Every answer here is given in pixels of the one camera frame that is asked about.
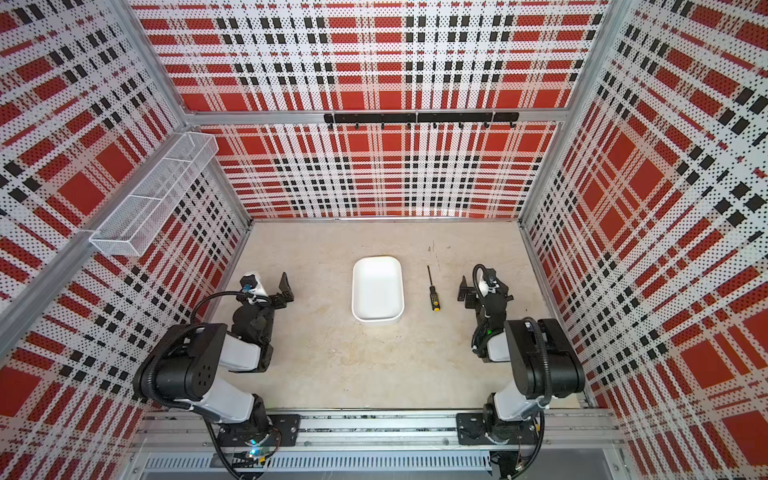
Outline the black yellow screwdriver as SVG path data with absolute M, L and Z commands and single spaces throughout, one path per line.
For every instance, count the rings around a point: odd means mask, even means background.
M 430 283 L 429 285 L 430 305 L 434 312 L 438 312 L 441 309 L 441 305 L 440 305 L 439 295 L 433 283 L 430 266 L 427 266 L 427 273 L 428 273 L 428 279 Z

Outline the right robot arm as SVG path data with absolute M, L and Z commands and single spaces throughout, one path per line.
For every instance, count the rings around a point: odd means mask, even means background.
M 507 363 L 512 381 L 489 395 L 479 414 L 456 416 L 463 446 L 536 445 L 542 442 L 543 416 L 552 401 L 581 393 L 583 366 L 556 319 L 510 319 L 513 300 L 496 271 L 482 264 L 463 279 L 458 300 L 475 313 L 471 351 L 485 363 Z

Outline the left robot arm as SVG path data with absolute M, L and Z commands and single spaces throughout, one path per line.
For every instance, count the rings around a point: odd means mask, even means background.
M 225 372 L 259 374 L 273 355 L 275 313 L 294 301 L 287 274 L 278 292 L 269 295 L 255 273 L 243 276 L 236 291 L 203 298 L 195 318 L 212 300 L 231 296 L 239 307 L 232 322 L 180 324 L 170 327 L 133 378 L 135 394 L 168 409 L 192 412 L 206 423 L 217 447 L 292 447 L 301 417 L 268 414 L 264 399 L 234 386 Z

